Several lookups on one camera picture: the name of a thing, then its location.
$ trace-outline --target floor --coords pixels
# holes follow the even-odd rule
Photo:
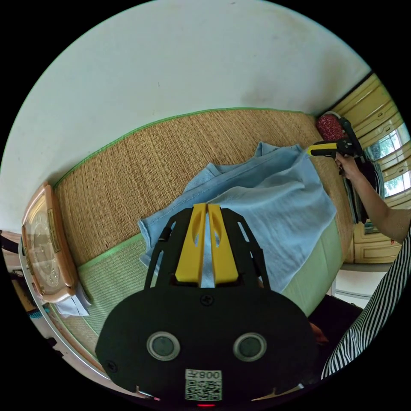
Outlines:
[[[54,349],[60,351],[63,354],[63,359],[66,360],[80,374],[84,375],[88,379],[98,384],[104,385],[107,388],[111,388],[112,390],[116,390],[121,393],[133,395],[140,398],[146,397],[145,395],[140,393],[130,393],[129,391],[124,390],[123,388],[115,385],[111,380],[102,377],[101,375],[97,374],[94,370],[89,368],[87,365],[85,365],[73,353],[71,353],[61,342],[58,342],[58,339],[56,338],[54,332],[52,331],[52,329],[47,324],[44,318],[32,319],[32,321],[44,338],[53,337],[56,339],[57,344],[54,346]]]

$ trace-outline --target door panel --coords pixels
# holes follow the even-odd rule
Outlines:
[[[341,116],[350,111],[356,104],[366,98],[372,93],[378,86],[381,85],[381,81],[375,74],[368,77],[361,85],[359,85],[353,92],[351,92],[344,100],[333,107],[333,111],[337,112]]]
[[[400,149],[394,151],[390,155],[378,160],[381,170],[385,171],[391,167],[395,167],[401,161],[411,157],[411,141],[405,143]]]
[[[404,120],[402,119],[400,113],[397,112],[392,117],[390,117],[388,120],[384,121],[384,123],[376,127],[374,130],[371,130],[369,133],[358,138],[358,141],[360,142],[362,148],[366,149],[367,147],[376,143],[381,138],[388,135],[390,132],[394,131],[403,122]]]
[[[357,126],[353,127],[353,130],[357,138],[361,138],[363,135],[379,127],[394,114],[398,112],[398,109],[392,100],[389,100],[383,106],[377,108],[371,115],[367,115],[366,119]]]
[[[411,158],[407,158],[406,160],[397,163],[395,166],[383,171],[382,175],[384,181],[389,181],[399,177],[408,170],[411,170]]]
[[[377,243],[355,243],[355,262],[365,264],[381,264],[394,262],[401,244],[396,241],[391,245],[391,240]]]
[[[411,188],[408,190],[403,191],[402,193],[399,193],[395,196],[387,197],[385,199],[386,204],[389,207],[394,207],[398,206],[401,203],[404,203],[405,201],[408,201],[411,199]]]

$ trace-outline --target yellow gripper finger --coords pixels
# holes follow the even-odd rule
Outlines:
[[[218,204],[208,204],[210,219],[211,258],[213,261],[214,285],[232,283],[238,279],[238,272],[232,255],[223,216]]]
[[[181,283],[196,283],[198,286],[201,285],[206,214],[206,203],[194,204],[176,270],[176,279]]]

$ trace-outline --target person's arm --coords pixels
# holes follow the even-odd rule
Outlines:
[[[377,230],[388,238],[402,244],[409,230],[411,210],[389,208],[358,169],[352,157],[343,157],[337,153],[336,163],[343,167],[345,176],[351,180],[353,187],[364,204],[369,219]]]

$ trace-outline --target qr code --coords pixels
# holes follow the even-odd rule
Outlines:
[[[221,380],[186,380],[185,399],[202,401],[221,400]]]

